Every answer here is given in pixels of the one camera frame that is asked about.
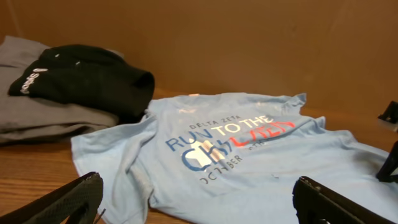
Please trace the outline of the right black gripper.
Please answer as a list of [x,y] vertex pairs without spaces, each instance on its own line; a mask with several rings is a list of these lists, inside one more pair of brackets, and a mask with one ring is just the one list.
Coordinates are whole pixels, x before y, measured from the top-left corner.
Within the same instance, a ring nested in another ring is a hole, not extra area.
[[[383,114],[380,114],[377,118],[386,128],[393,132],[397,132],[397,102],[391,101]],[[387,159],[385,160],[379,172],[376,174],[376,178],[380,182],[397,183],[397,174],[392,175],[392,173],[396,170],[397,142],[394,143]]]

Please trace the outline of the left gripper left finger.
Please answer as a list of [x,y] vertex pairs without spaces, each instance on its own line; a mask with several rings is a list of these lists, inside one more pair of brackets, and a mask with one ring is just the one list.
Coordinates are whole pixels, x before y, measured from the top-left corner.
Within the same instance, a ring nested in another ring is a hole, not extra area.
[[92,224],[101,215],[103,179],[89,172],[47,195],[1,217],[2,224]]

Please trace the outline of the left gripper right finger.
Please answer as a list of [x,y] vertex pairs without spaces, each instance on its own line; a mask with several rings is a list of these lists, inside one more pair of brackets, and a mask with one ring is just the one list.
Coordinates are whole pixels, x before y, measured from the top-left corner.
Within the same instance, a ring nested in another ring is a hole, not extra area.
[[394,224],[306,176],[298,178],[292,194],[300,224]]

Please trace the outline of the light blue printed t-shirt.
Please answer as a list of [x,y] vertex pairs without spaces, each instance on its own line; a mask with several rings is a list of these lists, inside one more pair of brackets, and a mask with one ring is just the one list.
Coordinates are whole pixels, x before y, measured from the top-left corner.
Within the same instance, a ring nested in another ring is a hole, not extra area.
[[104,182],[106,223],[144,223],[154,208],[193,223],[297,223],[307,176],[397,221],[397,184],[376,172],[387,152],[301,114],[305,94],[176,96],[143,119],[72,138],[73,162]]

